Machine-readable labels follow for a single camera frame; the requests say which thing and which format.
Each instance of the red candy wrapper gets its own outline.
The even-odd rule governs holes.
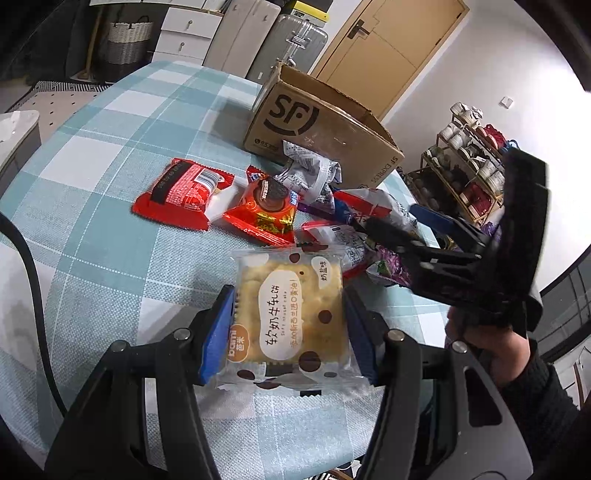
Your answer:
[[[191,160],[174,158],[131,211],[156,222],[191,230],[207,230],[207,203],[234,181],[234,175]]]
[[[223,217],[266,244],[278,247],[294,244],[297,193],[253,166],[246,169],[246,178],[248,187],[240,205],[228,210]]]

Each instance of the blue gripper pad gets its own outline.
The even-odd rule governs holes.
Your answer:
[[[203,385],[217,374],[226,356],[228,333],[234,317],[234,295],[235,291],[232,288],[225,298],[221,300],[221,305],[217,309],[217,312],[212,312],[215,314],[215,319],[209,330],[209,334],[203,342],[203,360],[199,369],[199,376]]]
[[[372,385],[375,385],[378,382],[375,347],[365,331],[363,318],[357,312],[348,295],[343,294],[343,302],[345,304],[349,340],[353,347],[359,369],[361,370],[361,374],[367,377]]]
[[[443,235],[451,235],[453,233],[452,230],[455,224],[446,215],[441,215],[429,208],[419,205],[418,203],[411,205],[408,211],[419,223],[422,223]]]

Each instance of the white wall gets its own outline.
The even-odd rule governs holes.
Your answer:
[[[504,9],[472,13],[385,126],[404,151],[403,169],[411,171],[449,123],[450,106],[462,101],[548,164],[550,214],[537,274],[543,288],[591,244],[591,95],[536,26]],[[498,105],[505,95],[515,100],[509,110]]]

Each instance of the black cable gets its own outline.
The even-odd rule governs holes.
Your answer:
[[[64,401],[61,399],[59,390],[57,389],[56,380],[53,377],[51,370],[51,362],[49,359],[49,349],[47,347],[47,336],[45,332],[45,318],[43,317],[43,301],[41,299],[41,287],[39,286],[39,277],[33,256],[27,245],[27,242],[18,231],[17,227],[0,212],[0,233],[3,233],[14,244],[18,253],[22,258],[27,270],[27,277],[31,287],[31,296],[33,297],[33,311],[35,312],[35,327],[37,328],[37,339],[39,341],[39,351],[41,354],[41,364],[43,365],[43,372],[49,385],[53,400],[56,401],[57,408],[60,409],[61,414],[65,417],[67,411]]]

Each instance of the white snack wrapper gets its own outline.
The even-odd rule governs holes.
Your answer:
[[[337,198],[347,204],[362,226],[369,217],[375,216],[406,232],[417,229],[416,218],[392,195],[381,189],[339,190]]]
[[[319,244],[344,247],[343,258],[340,261],[343,268],[343,278],[354,276],[358,267],[365,268],[366,249],[361,238],[362,234],[356,232],[352,226],[337,225],[320,220],[304,223],[301,228]]]
[[[334,212],[335,200],[329,183],[341,183],[340,164],[286,140],[283,153],[291,162],[275,179],[300,195],[303,203]]]
[[[338,389],[359,383],[343,307],[343,249],[234,252],[238,263],[225,384],[263,390]]]

